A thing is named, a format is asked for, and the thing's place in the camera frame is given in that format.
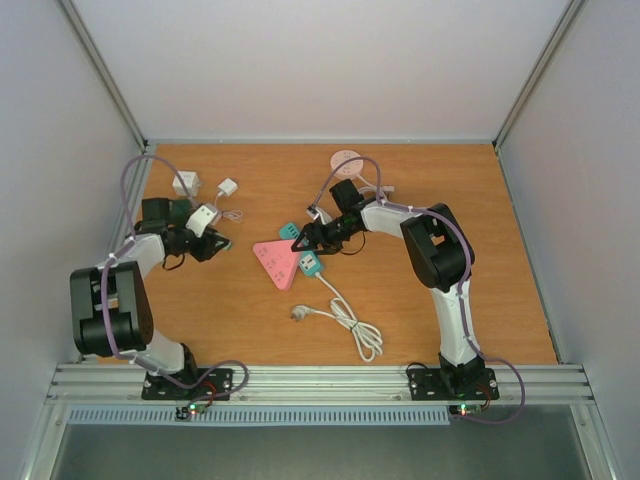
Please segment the pink triangular power strip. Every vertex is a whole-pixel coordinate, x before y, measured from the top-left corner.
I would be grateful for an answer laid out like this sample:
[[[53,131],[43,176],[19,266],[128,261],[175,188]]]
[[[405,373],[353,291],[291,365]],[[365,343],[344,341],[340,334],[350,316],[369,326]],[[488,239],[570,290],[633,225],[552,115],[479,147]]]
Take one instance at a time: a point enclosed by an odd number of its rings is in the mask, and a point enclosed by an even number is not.
[[[281,291],[288,291],[299,266],[299,252],[293,251],[294,239],[259,242],[252,251],[263,269]]]

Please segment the green cube socket adapter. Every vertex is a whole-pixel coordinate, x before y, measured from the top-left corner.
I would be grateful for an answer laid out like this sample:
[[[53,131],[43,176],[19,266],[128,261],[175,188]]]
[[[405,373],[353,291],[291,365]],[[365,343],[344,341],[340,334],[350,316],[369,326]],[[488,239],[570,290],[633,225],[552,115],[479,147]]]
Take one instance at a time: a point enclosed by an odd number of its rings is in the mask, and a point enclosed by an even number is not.
[[[182,227],[193,213],[193,205],[188,199],[175,199],[169,202],[169,224]]]

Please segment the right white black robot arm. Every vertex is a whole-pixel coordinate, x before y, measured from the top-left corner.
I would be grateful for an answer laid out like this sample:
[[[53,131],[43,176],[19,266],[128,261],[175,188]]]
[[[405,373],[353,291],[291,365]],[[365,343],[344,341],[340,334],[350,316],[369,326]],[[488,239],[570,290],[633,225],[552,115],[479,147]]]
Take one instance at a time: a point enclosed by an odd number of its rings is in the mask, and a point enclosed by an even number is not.
[[[382,233],[404,241],[414,274],[432,295],[440,332],[439,384],[451,398],[473,389],[486,368],[473,331],[470,308],[473,250],[449,207],[393,203],[367,198],[350,180],[330,189],[340,215],[325,223],[315,206],[313,221],[297,235],[291,250],[316,255],[340,252],[357,233]]]

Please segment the white usb charger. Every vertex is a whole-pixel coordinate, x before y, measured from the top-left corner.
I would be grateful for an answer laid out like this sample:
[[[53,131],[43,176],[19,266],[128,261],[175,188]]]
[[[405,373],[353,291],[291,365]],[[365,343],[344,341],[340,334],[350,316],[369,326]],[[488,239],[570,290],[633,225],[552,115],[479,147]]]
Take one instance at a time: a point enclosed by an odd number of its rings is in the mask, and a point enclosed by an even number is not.
[[[231,178],[226,178],[218,184],[218,195],[229,197],[238,189],[238,184]]]

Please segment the white cube socket adapter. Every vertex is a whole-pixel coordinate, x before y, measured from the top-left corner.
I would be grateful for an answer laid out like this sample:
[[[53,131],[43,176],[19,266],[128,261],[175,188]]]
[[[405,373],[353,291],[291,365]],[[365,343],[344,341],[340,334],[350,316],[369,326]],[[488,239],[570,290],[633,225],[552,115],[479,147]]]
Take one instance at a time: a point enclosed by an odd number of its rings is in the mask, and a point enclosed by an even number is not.
[[[194,171],[179,171],[172,181],[174,192],[179,197],[196,197],[201,185],[201,180]]]

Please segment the teal power strip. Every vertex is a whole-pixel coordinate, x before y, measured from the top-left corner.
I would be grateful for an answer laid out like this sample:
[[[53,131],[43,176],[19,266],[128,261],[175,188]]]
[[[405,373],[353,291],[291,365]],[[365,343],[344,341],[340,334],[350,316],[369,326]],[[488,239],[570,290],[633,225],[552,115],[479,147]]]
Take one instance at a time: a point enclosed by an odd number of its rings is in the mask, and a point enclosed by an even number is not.
[[[279,236],[282,240],[295,240],[300,234],[298,227],[289,222],[279,230]],[[303,251],[299,255],[299,268],[307,277],[317,277],[324,271],[324,265],[318,259],[315,253],[311,251]]]

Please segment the round pink power strip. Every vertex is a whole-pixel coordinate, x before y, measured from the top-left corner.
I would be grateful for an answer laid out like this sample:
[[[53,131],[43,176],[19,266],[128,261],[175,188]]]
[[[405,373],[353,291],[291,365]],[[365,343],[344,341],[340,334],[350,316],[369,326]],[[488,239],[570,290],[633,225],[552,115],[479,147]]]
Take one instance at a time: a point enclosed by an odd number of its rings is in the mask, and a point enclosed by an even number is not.
[[[360,154],[353,150],[339,150],[330,158],[331,170],[339,180],[355,180],[364,168]]]

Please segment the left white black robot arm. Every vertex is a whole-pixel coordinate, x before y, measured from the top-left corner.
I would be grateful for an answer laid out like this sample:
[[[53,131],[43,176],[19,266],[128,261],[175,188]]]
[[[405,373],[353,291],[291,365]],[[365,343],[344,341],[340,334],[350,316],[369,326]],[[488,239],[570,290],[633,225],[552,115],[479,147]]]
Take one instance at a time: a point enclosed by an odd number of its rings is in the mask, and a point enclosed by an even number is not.
[[[70,275],[72,331],[82,355],[126,360],[144,368],[153,384],[166,384],[179,398],[195,395],[202,375],[194,355],[155,326],[144,280],[167,260],[188,256],[202,263],[230,248],[216,229],[217,206],[188,200],[142,201],[133,234],[101,263]]]

